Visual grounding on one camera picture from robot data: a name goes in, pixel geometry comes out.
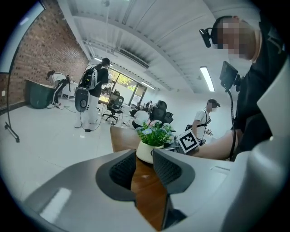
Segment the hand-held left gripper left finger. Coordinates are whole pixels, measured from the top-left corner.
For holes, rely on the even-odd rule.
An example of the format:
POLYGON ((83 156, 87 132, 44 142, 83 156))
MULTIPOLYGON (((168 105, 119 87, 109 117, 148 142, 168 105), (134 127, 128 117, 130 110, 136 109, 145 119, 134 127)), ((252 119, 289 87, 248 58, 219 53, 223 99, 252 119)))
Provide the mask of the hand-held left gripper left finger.
POLYGON ((138 212, 131 181, 135 150, 123 150, 73 164, 24 201, 47 232, 152 232, 138 212))

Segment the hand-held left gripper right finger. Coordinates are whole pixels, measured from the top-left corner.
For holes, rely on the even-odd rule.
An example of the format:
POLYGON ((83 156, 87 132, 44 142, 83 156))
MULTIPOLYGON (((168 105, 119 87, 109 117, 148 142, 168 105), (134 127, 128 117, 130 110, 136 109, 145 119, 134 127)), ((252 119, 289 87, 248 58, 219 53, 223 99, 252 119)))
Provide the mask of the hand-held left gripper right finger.
POLYGON ((154 149, 154 171, 166 189, 162 229, 196 213, 217 191, 232 163, 154 149))

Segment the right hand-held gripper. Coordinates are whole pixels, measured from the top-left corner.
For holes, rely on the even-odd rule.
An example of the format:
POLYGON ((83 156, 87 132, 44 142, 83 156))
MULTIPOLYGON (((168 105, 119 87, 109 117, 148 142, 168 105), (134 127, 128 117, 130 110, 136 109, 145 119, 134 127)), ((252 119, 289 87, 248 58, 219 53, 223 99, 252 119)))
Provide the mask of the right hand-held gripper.
POLYGON ((171 136, 171 141, 164 144, 163 149, 187 154, 199 146, 199 141, 193 133, 192 129, 186 130, 179 136, 171 136))

